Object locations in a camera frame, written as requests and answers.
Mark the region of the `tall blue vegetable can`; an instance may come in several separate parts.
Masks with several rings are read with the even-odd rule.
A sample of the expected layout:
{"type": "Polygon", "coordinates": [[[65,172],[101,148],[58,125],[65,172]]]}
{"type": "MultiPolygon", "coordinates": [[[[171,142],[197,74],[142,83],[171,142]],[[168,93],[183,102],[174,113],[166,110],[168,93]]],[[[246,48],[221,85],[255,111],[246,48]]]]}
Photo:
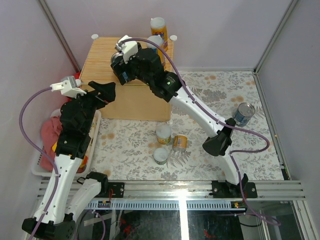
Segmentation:
{"type": "MultiPolygon", "coordinates": [[[[164,41],[160,35],[152,35],[152,36],[148,37],[147,40],[156,44],[160,48],[164,47],[164,41]]],[[[158,47],[156,47],[155,45],[153,45],[149,42],[146,43],[146,47],[153,51],[153,53],[148,56],[148,60],[150,60],[151,63],[156,66],[159,66],[160,62],[161,62],[161,65],[163,66],[163,69],[165,70],[166,69],[166,62],[165,62],[165,56],[164,56],[163,52],[158,47]]]]}

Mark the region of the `tall yellow lidded can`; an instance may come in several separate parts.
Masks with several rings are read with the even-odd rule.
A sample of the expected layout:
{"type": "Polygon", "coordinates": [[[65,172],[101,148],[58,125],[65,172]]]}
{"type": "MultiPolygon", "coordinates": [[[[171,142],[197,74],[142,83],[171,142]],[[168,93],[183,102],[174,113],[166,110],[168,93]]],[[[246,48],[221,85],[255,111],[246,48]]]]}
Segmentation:
{"type": "Polygon", "coordinates": [[[166,21],[162,17],[154,17],[150,20],[152,35],[160,35],[163,40],[164,50],[168,50],[168,32],[166,21]]]}

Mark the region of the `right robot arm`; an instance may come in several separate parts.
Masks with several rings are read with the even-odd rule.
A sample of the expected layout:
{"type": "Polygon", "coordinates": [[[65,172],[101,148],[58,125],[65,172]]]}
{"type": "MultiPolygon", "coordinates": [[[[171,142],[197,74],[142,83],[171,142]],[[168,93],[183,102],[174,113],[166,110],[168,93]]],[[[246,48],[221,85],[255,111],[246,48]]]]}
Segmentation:
{"type": "Polygon", "coordinates": [[[221,118],[204,106],[188,87],[182,85],[176,73],[164,69],[159,55],[151,48],[132,53],[118,50],[110,62],[121,85],[135,79],[142,81],[155,96],[186,112],[202,127],[207,134],[203,149],[219,161],[225,172],[225,183],[217,187],[216,193],[220,197],[237,198],[245,193],[248,177],[241,176],[230,156],[232,127],[236,124],[233,118],[221,118]]]}

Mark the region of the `blue soup can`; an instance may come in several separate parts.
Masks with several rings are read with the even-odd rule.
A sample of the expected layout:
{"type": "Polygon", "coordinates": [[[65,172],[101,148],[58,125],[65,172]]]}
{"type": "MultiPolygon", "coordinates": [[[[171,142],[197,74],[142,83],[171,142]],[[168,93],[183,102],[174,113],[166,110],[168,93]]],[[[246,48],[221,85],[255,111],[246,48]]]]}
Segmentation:
{"type": "Polygon", "coordinates": [[[111,66],[121,66],[124,62],[123,53],[115,52],[110,59],[111,66]]]}

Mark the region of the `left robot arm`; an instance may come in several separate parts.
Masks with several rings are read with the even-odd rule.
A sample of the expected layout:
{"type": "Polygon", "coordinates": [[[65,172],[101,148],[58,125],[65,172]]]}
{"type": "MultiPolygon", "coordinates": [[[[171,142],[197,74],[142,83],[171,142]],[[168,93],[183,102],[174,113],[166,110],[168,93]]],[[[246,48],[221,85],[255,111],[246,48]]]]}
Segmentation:
{"type": "Polygon", "coordinates": [[[114,82],[100,84],[91,81],[89,86],[93,90],[90,92],[82,90],[79,85],[78,79],[65,79],[36,92],[27,100],[30,103],[46,91],[60,91],[71,99],[60,108],[62,130],[56,142],[55,158],[48,158],[53,170],[47,189],[34,215],[22,223],[21,228],[31,239],[70,240],[78,217],[90,201],[112,193],[107,175],[91,172],[67,202],[73,180],[91,142],[90,129],[95,113],[116,98],[114,82]]]}

